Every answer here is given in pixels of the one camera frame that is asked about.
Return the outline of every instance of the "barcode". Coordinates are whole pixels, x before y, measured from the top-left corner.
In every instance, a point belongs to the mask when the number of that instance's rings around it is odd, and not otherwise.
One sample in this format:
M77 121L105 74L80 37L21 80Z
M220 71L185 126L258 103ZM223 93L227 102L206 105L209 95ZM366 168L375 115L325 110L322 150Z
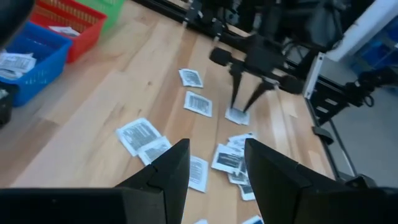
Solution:
M27 69L31 59L18 56L8 56L1 62L1 65L13 68Z
M157 148L150 148L145 151L147 154L148 158L150 159L151 162L155 161L159 156L161 156L165 151L167 151L169 148L165 145L162 144Z
M198 74L196 74L195 72L184 71L184 78L189 83L192 83L195 85L200 85L200 80L199 80Z
M201 182L201 172L202 172L201 162L192 161L190 164L190 173L189 173L189 181L192 181L196 184L200 184Z
M189 107L191 107L191 108L195 108L196 110L202 111L204 113L209 113L210 104L208 101L206 101L202 98L191 95L189 97L188 103L189 103Z
M223 164L232 168L238 168L241 158L236 155L231 155L227 153L219 153L217 158L217 163Z
M139 149L157 139L156 134L145 124L136 124L125 129L123 136L134 149Z
M253 193L253 189L251 188L250 185L241 185L243 193L245 194L250 194Z

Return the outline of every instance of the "wooden table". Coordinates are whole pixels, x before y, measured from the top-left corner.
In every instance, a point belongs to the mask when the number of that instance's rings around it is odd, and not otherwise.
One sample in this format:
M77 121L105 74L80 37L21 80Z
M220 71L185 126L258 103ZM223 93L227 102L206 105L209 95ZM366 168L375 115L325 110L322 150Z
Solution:
M241 52L232 50L242 58ZM332 177L304 99L270 91L250 109L249 126L224 118L231 77L212 63L212 41L181 24L126 1L118 24L98 45L68 65L62 76L29 104L16 108L0 131L1 187L112 187L141 168L115 130L147 118L172 144L191 139L191 154L211 161L215 146L254 131L261 142ZM179 68L198 70L204 89L184 88ZM260 81L244 75L240 108ZM187 90L213 101L213 117L183 109ZM244 202L223 172L210 169L207 193L189 189L184 223L241 223L259 214Z

